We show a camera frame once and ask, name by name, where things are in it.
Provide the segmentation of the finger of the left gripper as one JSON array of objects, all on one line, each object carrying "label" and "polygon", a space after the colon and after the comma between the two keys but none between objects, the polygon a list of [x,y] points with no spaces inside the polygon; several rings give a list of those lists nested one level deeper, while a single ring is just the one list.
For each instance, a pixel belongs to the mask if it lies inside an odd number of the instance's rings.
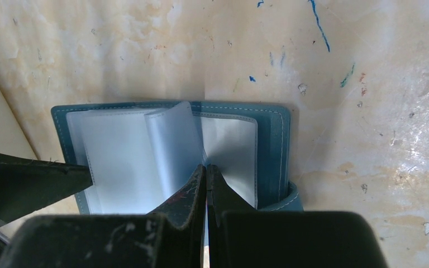
[{"label": "finger of the left gripper", "polygon": [[0,227],[92,185],[86,166],[0,154]]}]

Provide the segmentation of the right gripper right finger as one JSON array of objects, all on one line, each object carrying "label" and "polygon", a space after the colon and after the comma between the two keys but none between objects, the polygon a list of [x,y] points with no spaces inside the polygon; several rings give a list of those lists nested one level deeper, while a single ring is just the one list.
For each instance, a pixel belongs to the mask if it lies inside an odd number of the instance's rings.
[{"label": "right gripper right finger", "polygon": [[207,215],[211,267],[386,267],[372,228],[339,211],[261,212],[209,165]]}]

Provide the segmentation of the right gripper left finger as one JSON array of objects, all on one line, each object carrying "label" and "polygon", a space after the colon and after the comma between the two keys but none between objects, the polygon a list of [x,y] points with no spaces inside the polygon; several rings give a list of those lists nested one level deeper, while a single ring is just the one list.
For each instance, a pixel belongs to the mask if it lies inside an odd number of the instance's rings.
[{"label": "right gripper left finger", "polygon": [[26,221],[0,267],[202,267],[206,168],[145,215],[56,215]]}]

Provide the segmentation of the blue leather card holder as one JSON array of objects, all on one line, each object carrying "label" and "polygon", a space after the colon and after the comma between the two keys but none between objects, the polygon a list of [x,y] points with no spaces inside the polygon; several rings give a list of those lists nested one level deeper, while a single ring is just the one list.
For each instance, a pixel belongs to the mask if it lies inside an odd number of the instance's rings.
[{"label": "blue leather card holder", "polygon": [[198,165],[214,164],[251,207],[301,211],[288,179],[290,114],[282,106],[129,102],[51,109],[66,162],[87,166],[81,214],[145,214],[177,192]]}]

